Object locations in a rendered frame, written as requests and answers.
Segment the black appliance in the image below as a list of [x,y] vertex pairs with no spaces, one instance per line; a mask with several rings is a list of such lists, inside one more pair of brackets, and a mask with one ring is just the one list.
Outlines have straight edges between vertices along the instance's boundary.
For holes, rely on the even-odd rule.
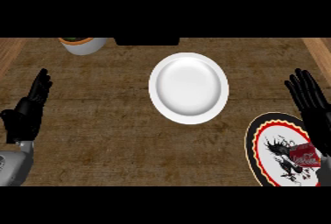
[[118,46],[175,46],[178,38],[115,38]]

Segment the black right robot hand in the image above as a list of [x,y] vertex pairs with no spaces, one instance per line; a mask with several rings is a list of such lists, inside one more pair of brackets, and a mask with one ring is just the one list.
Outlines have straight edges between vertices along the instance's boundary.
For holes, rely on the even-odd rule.
[[283,82],[299,111],[310,142],[323,156],[331,157],[331,103],[311,74],[296,68]]

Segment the plain white plate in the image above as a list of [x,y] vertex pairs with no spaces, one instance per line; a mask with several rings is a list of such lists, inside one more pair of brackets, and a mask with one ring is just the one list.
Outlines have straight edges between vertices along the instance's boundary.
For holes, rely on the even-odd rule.
[[208,122],[223,111],[229,83],[221,67],[196,52],[165,57],[149,74],[149,99],[172,122]]

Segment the black red patterned plate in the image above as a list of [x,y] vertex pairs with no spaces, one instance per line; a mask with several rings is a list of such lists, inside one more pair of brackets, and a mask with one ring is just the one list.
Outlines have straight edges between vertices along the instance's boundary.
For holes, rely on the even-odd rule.
[[319,186],[316,170],[289,159],[289,149],[310,143],[302,121],[280,112],[260,114],[243,138],[245,158],[260,186]]

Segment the white pot with orange rim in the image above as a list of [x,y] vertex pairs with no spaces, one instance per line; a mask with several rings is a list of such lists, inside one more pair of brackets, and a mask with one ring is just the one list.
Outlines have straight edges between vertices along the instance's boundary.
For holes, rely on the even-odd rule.
[[75,41],[66,41],[59,38],[59,42],[73,55],[88,55],[94,53],[106,44],[106,38],[84,38]]

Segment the red can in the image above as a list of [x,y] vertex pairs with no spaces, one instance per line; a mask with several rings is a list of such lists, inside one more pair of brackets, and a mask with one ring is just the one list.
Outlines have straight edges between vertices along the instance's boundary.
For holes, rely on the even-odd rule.
[[320,166],[320,158],[316,154],[316,147],[310,143],[302,143],[291,147],[289,159],[301,167]]

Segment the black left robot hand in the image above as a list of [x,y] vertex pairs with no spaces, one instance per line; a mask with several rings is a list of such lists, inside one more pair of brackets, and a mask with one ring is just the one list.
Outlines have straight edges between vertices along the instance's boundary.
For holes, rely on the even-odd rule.
[[28,95],[20,98],[13,109],[4,109],[0,112],[8,144],[33,141],[36,138],[51,84],[50,75],[42,68],[35,76]]

